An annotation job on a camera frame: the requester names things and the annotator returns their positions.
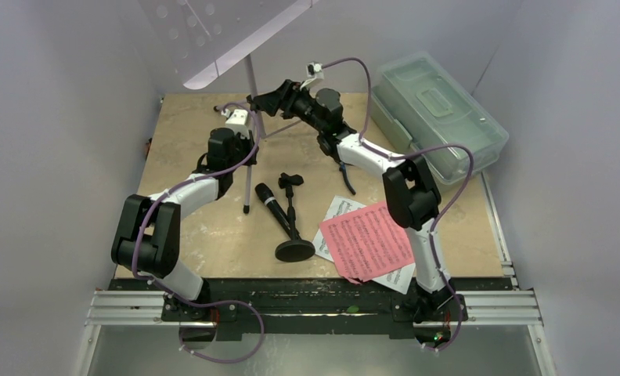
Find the lilac folding music stand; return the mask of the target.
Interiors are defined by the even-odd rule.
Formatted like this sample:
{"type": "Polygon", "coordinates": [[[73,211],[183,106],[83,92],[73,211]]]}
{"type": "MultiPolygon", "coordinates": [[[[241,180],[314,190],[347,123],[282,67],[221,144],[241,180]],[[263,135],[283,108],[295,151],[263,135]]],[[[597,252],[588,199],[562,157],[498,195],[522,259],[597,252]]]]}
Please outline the lilac folding music stand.
{"type": "Polygon", "coordinates": [[[302,13],[312,0],[141,1],[153,32],[185,89],[200,90],[243,63],[258,92],[251,54],[302,13]]]}

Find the pink sheet music page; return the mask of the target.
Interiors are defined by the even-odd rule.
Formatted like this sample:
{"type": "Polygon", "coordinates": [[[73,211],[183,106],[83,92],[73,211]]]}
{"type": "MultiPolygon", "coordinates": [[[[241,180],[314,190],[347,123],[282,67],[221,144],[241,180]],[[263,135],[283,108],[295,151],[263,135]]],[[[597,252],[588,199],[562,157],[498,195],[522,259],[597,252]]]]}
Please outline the pink sheet music page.
{"type": "Polygon", "coordinates": [[[381,201],[320,223],[338,274],[359,284],[413,262],[410,242],[381,201]]]}

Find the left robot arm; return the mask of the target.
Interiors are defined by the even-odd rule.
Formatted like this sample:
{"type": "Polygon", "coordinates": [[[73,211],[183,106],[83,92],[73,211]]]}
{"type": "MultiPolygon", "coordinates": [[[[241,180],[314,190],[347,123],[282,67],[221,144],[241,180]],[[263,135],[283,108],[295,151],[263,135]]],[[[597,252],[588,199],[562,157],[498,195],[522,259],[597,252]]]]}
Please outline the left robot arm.
{"type": "Polygon", "coordinates": [[[191,320],[207,317],[215,306],[209,284],[180,259],[182,220],[222,198],[234,171],[254,165],[257,152],[248,128],[212,130],[207,152],[184,181],[160,193],[126,198],[111,248],[113,263],[166,291],[191,320]]]}

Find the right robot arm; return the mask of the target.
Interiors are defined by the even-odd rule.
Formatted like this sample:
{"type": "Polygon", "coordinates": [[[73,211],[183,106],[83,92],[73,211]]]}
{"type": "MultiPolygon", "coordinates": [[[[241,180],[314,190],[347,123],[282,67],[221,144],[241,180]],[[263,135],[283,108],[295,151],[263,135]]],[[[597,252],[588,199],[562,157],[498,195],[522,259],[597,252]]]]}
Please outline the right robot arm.
{"type": "Polygon", "coordinates": [[[381,179],[389,215],[405,230],[416,263],[417,323],[444,315],[449,303],[459,301],[437,234],[442,196],[421,153],[404,156],[367,141],[344,120],[341,95],[333,89],[312,94],[287,79],[272,92],[249,95],[247,103],[270,117],[310,125],[325,155],[381,179]]]}

